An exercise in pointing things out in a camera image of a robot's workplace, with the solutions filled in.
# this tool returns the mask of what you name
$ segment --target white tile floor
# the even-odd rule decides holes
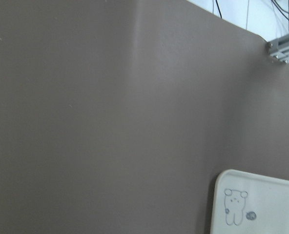
[[[219,16],[215,0],[188,1]],[[289,9],[289,0],[277,2],[283,9]],[[218,3],[224,20],[260,35],[266,41],[289,33],[289,22],[271,0],[218,0]]]

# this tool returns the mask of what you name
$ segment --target small round gray drawing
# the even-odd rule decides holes
[[[256,213],[253,211],[247,212],[247,219],[248,220],[255,220],[256,219]]]

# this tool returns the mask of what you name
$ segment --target white tray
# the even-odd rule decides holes
[[[289,234],[289,181],[222,172],[215,185],[211,234]]]

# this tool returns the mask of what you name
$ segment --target bear's leg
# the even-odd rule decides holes
[[[243,213],[242,211],[234,211],[234,224],[240,225],[243,220]]]
[[[234,212],[229,212],[229,214],[226,214],[226,223],[228,225],[232,225],[234,222]]]

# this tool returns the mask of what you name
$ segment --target bear's face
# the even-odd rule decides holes
[[[248,193],[246,191],[238,190],[225,190],[225,207],[230,210],[242,210],[246,204],[246,197]]]

